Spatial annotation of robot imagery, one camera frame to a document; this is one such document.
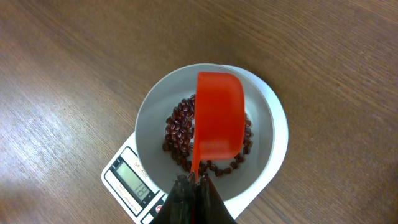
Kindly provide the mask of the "orange measuring scoop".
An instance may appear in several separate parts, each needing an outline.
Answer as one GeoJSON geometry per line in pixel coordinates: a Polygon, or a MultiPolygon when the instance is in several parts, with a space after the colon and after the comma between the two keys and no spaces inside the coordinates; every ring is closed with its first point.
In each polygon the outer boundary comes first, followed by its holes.
{"type": "Polygon", "coordinates": [[[243,145],[244,91],[235,75],[198,73],[194,122],[191,173],[197,182],[200,161],[231,159],[243,145]]]}

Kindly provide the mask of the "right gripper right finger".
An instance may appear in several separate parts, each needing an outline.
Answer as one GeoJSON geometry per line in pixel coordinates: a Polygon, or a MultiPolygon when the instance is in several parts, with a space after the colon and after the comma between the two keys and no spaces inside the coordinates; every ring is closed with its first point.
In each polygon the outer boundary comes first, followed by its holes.
{"type": "Polygon", "coordinates": [[[194,220],[196,224],[236,224],[207,175],[195,186],[194,220]]]}

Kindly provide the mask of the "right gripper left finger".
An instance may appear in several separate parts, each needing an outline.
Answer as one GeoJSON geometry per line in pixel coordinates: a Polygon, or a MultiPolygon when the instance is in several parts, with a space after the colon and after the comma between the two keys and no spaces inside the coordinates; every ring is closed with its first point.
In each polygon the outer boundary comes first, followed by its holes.
{"type": "Polygon", "coordinates": [[[194,186],[190,175],[178,175],[165,203],[150,224],[192,224],[194,186]]]}

